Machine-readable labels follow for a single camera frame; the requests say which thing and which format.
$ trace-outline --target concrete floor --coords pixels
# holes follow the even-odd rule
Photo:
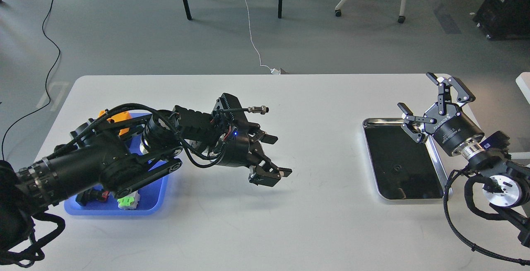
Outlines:
[[[471,109],[485,133],[503,130],[512,151],[530,151],[530,106],[515,83],[530,71],[530,41],[487,40],[470,15],[483,1],[407,0],[404,24],[396,22],[400,0],[349,0],[340,18],[334,15],[339,0],[284,0],[282,19],[277,0],[248,0],[248,6],[263,64],[290,74],[454,75],[477,96]],[[244,0],[189,2],[192,21],[181,0],[55,0],[46,23],[47,35],[62,51],[48,82],[53,101],[7,134],[4,152],[15,169],[32,164],[68,91],[83,75],[269,73],[250,43]],[[57,57],[41,31],[50,3],[0,4],[2,134],[45,101],[46,75]],[[201,86],[176,84],[175,90]],[[432,95],[418,98],[434,103],[436,94],[433,86]]]

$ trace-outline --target cable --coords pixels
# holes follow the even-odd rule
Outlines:
[[[258,58],[260,60],[260,66],[264,66],[264,67],[268,68],[272,72],[273,69],[271,69],[269,66],[267,66],[267,65],[265,65],[265,64],[263,64],[261,62],[261,54],[258,51],[258,49],[256,48],[256,45],[254,45],[254,41],[252,40],[252,29],[250,28],[250,10],[248,9],[248,3],[246,2],[246,0],[245,0],[245,5],[246,5],[246,14],[248,16],[248,33],[250,34],[250,42],[252,43],[252,46],[254,47],[254,50],[256,51],[256,53],[258,53]]]
[[[456,237],[458,237],[458,239],[460,239],[460,241],[464,242],[464,244],[469,246],[471,248],[472,252],[476,251],[476,252],[478,252],[480,254],[484,254],[485,256],[489,256],[489,257],[494,258],[494,259],[510,261],[512,263],[518,263],[518,264],[521,264],[523,266],[524,265],[530,265],[530,260],[510,258],[510,257],[502,256],[501,254],[496,254],[495,252],[492,252],[492,251],[490,251],[488,249],[482,248],[482,247],[476,245],[475,243],[469,241],[466,237],[464,237],[464,235],[462,235],[456,229],[456,227],[454,226],[454,224],[451,221],[451,217],[449,216],[449,208],[448,208],[447,202],[449,200],[449,190],[450,190],[451,186],[453,185],[453,182],[456,180],[456,178],[458,178],[460,175],[462,175],[464,173],[464,171],[458,171],[458,173],[456,173],[456,175],[454,175],[455,171],[457,171],[457,170],[453,170],[451,172],[451,174],[449,175],[449,178],[447,179],[447,184],[445,185],[445,190],[443,192],[443,212],[445,213],[445,218],[447,219],[447,222],[449,223],[449,227],[451,228],[451,230],[453,230],[453,233],[456,235]]]
[[[50,3],[50,9],[48,10],[48,13],[46,14],[46,17],[44,18],[44,20],[42,21],[42,34],[44,34],[44,36],[46,37],[46,39],[48,39],[48,41],[51,41],[51,43],[53,43],[53,45],[55,45],[55,47],[57,48],[58,50],[58,54],[57,54],[57,58],[55,58],[55,62],[53,62],[53,65],[51,66],[50,70],[48,71],[47,75],[46,75],[46,81],[44,83],[44,89],[45,89],[45,92],[46,92],[46,96],[48,97],[48,102],[43,105],[42,107],[39,107],[38,109],[34,110],[33,112],[25,115],[25,116],[22,116],[21,118],[19,118],[17,121],[13,122],[13,124],[11,124],[11,126],[9,126],[7,128],[7,130],[5,131],[4,133],[4,137],[2,138],[2,159],[5,160],[5,155],[4,155],[4,142],[5,142],[5,138],[7,136],[7,132],[9,132],[9,130],[15,126],[15,124],[17,124],[17,122],[19,122],[20,120],[24,119],[25,117],[28,117],[32,114],[35,114],[36,112],[44,109],[45,107],[47,107],[50,103],[51,103],[51,97],[50,97],[50,92],[48,92],[48,79],[50,77],[50,73],[51,71],[53,70],[53,68],[55,67],[55,65],[57,64],[57,62],[59,61],[59,58],[61,56],[61,49],[59,48],[59,46],[54,42],[52,41],[48,35],[46,35],[46,32],[44,30],[44,25],[46,23],[46,21],[48,20],[49,16],[50,16],[50,13],[51,13],[51,8],[53,7],[53,2],[55,0],[51,0],[51,3]]]
[[[205,169],[205,168],[213,167],[214,165],[220,162],[221,158],[223,158],[223,155],[225,153],[225,145],[226,144],[223,143],[223,145],[221,146],[221,151],[219,152],[218,156],[216,156],[214,161],[210,162],[209,164],[197,163],[197,161],[195,161],[195,159],[191,157],[190,151],[187,148],[184,148],[184,152],[186,152],[186,156],[188,156],[188,159],[190,160],[191,163],[193,163],[193,165],[195,165],[198,168]]]
[[[130,110],[146,110],[146,111],[152,113],[153,115],[159,117],[170,128],[170,130],[177,136],[180,144],[182,144],[182,146],[184,147],[185,151],[191,150],[191,152],[193,152],[193,154],[195,154],[196,156],[198,156],[199,158],[201,158],[203,160],[218,160],[221,157],[221,155],[223,154],[223,152],[220,152],[217,156],[205,156],[205,155],[201,154],[199,151],[197,151],[193,146],[191,146],[187,141],[185,141],[180,136],[180,132],[178,131],[178,129],[176,129],[175,125],[173,123],[171,123],[170,120],[167,117],[165,117],[162,113],[160,113],[159,111],[157,111],[157,110],[155,110],[153,108],[147,107],[145,105],[141,105],[139,103],[125,103],[123,105],[119,105],[117,107],[112,108],[111,110],[106,111],[105,114],[101,115],[96,120],[93,120],[93,122],[89,126],[87,126],[83,131],[81,131],[81,133],[79,133],[76,137],[74,137],[68,143],[62,145],[58,150],[53,152],[51,155],[47,156],[47,158],[48,159],[56,158],[57,156],[60,156],[64,152],[70,151],[70,147],[72,147],[75,143],[80,141],[82,137],[87,136],[99,124],[101,124],[102,122],[104,122],[105,120],[107,120],[108,118],[110,118],[110,117],[112,117],[114,115],[117,115],[117,114],[122,113],[124,111],[130,111]]]

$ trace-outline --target power cord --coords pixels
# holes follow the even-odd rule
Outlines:
[[[17,121],[13,122],[13,124],[11,124],[7,130],[5,131],[4,133],[4,137],[2,137],[2,159],[5,160],[5,155],[4,155],[4,142],[5,142],[5,138],[7,136],[7,132],[9,132],[9,130],[15,126],[15,124],[17,124],[17,122],[19,122],[20,120],[24,119],[25,117],[28,117],[32,114],[35,114],[36,112],[44,109],[45,107],[47,107],[50,103],[51,103],[51,97],[50,97],[50,92],[48,92],[48,79],[50,77],[50,73],[51,71],[53,70],[53,68],[55,67],[55,65],[57,65],[57,62],[59,61],[59,58],[61,56],[61,49],[59,48],[59,46],[54,42],[52,41],[48,35],[46,35],[46,32],[45,32],[45,24],[46,24],[46,21],[48,20],[49,16],[50,16],[50,13],[51,13],[51,8],[53,7],[53,2],[55,0],[51,0],[51,3],[50,3],[50,9],[48,10],[48,13],[46,14],[46,17],[44,18],[44,20],[42,21],[42,34],[44,34],[44,36],[46,37],[46,39],[48,39],[48,41],[51,41],[51,43],[53,43],[53,45],[55,45],[55,48],[57,48],[57,58],[55,58],[55,62],[53,62],[53,65],[51,66],[51,68],[49,69],[47,75],[46,75],[46,81],[44,83],[44,88],[45,88],[45,92],[46,92],[46,96],[48,97],[48,102],[43,105],[42,107],[39,107],[38,109],[34,110],[33,112],[27,114],[27,115],[24,115],[22,116],[21,118],[19,118]]]
[[[260,60],[260,66],[263,66],[263,67],[266,67],[269,69],[269,71],[273,74],[279,74],[280,71],[278,71],[277,69],[271,69],[269,66],[263,64],[263,62],[261,62],[261,54],[260,52],[258,51],[258,49],[256,48],[256,45],[254,44],[254,41],[252,40],[252,29],[250,28],[250,10],[248,9],[248,2],[245,0],[245,5],[246,5],[246,14],[247,14],[247,17],[248,17],[248,33],[250,34],[250,42],[252,43],[252,46],[254,47],[254,50],[256,51],[256,53],[258,53],[258,58]]]
[[[48,20],[48,18],[50,17],[50,14],[51,14],[51,9],[53,8],[53,2],[55,0],[51,0],[51,3],[50,3],[50,9],[48,9],[48,13],[46,14],[46,17],[44,18],[44,20],[42,21],[42,34],[46,37],[46,39],[48,39],[48,41],[50,41],[51,43],[53,43],[53,45],[55,46],[55,48],[57,48],[57,58],[55,58],[55,62],[53,62],[53,65],[50,67],[48,73],[46,74],[46,80],[45,80],[45,83],[44,83],[44,89],[45,89],[45,92],[46,92],[46,96],[48,97],[48,102],[39,107],[38,109],[36,109],[35,111],[27,114],[27,115],[24,115],[22,116],[21,118],[19,118],[18,120],[16,120],[15,122],[13,122],[13,124],[11,124],[7,130],[5,131],[4,133],[4,136],[2,137],[2,144],[1,144],[1,151],[2,151],[2,159],[5,160],[5,154],[4,154],[4,143],[5,143],[5,138],[7,137],[7,133],[9,132],[9,130],[15,126],[15,124],[17,124],[20,120],[24,119],[25,117],[28,117],[32,114],[35,114],[36,112],[44,109],[45,107],[47,107],[48,105],[50,105],[51,103],[51,96],[50,96],[50,92],[48,91],[48,80],[50,78],[50,74],[51,74],[51,71],[53,70],[53,68],[55,68],[55,66],[57,65],[57,62],[59,61],[59,58],[61,56],[61,49],[59,48],[59,46],[52,40],[48,37],[48,35],[46,34],[46,31],[45,31],[45,24],[46,24],[46,21]]]

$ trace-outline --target blue plastic tray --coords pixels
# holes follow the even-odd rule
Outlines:
[[[140,153],[140,135],[134,137],[131,140],[131,146],[129,147],[130,152]],[[159,162],[155,164],[155,167],[163,164]],[[145,216],[156,212],[164,201],[165,190],[167,187],[167,176],[152,182],[151,184],[144,186],[138,190],[140,194],[140,201],[138,207],[134,210],[126,210],[118,208],[118,201],[110,195],[106,202],[90,201],[86,206],[80,206],[76,203],[76,196],[72,196],[64,201],[64,207],[70,215],[100,215],[100,216],[118,216],[118,215],[139,215]]]

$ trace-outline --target robotic arm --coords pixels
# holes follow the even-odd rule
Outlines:
[[[130,110],[151,114],[121,122],[111,119]],[[182,150],[197,167],[244,166],[250,169],[250,183],[274,186],[292,170],[276,166],[263,153],[261,143],[274,144],[278,137],[248,122],[245,115],[268,111],[265,106],[243,108],[235,96],[226,93],[211,114],[180,106],[169,111],[128,103],[88,120],[70,133],[72,141],[18,173],[0,161],[0,265],[29,267],[44,259],[42,247],[64,230],[62,218],[45,212],[49,205],[58,205],[96,184],[115,198],[124,197],[180,168],[182,161],[177,156]],[[130,153],[127,146],[137,135],[142,154]],[[197,163],[192,154],[210,163]],[[160,161],[163,164],[154,168]],[[55,222],[57,229],[36,241],[32,218]],[[28,238],[29,248],[9,251]],[[30,263],[23,265],[21,260]]]
[[[487,220],[511,222],[520,231],[518,238],[522,245],[530,247],[530,219],[512,209],[530,201],[530,168],[511,161],[508,153],[509,137],[506,134],[497,131],[482,140],[483,131],[462,111],[462,106],[474,101],[475,96],[461,80],[456,77],[447,79],[436,77],[432,73],[426,75],[438,86],[438,101],[423,116],[414,116],[404,103],[398,103],[404,114],[401,128],[417,143],[425,142],[431,135],[447,155],[464,156],[469,164],[458,171],[456,177],[449,177],[446,195],[459,175],[467,176],[464,196],[470,211]],[[457,103],[452,102],[451,88],[454,88],[458,94]],[[485,213],[475,206],[473,185],[476,183],[483,184],[483,195],[497,213]],[[530,265],[528,260],[499,256],[465,239],[456,231],[448,217],[447,196],[444,197],[444,207],[453,231],[464,243],[472,247],[472,250],[491,257]]]

